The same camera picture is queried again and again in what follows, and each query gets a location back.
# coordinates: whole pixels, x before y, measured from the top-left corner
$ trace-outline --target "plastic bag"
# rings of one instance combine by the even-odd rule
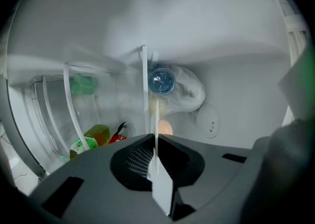
[[[175,75],[174,89],[166,95],[154,95],[150,100],[155,104],[159,99],[160,115],[176,112],[192,112],[203,103],[206,92],[197,76],[184,67],[166,66]]]

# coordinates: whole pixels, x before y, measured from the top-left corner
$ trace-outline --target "egg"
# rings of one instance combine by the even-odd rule
[[[158,133],[159,134],[166,134],[166,135],[173,135],[172,126],[166,120],[159,120],[159,122],[158,122]]]

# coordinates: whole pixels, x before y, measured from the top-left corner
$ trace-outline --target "white wall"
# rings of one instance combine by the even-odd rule
[[[58,72],[64,62],[122,69],[119,62],[138,61],[142,44],[181,64],[288,54],[277,0],[22,0],[9,35],[9,82]]]

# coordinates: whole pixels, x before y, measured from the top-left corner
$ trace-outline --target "brown egg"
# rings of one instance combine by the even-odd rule
[[[166,134],[166,135],[173,135],[172,126],[166,120],[159,120],[159,122],[158,122],[158,133],[159,134]]]

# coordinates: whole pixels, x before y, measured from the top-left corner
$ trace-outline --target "refrigerator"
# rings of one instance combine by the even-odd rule
[[[19,0],[1,36],[1,119],[43,177],[94,125],[112,136],[127,122],[126,141],[150,133],[148,70],[177,65],[197,76],[206,98],[199,121],[162,117],[173,134],[251,149],[294,119],[277,84],[307,36],[291,0]],[[95,80],[92,95],[71,93],[77,74]]]

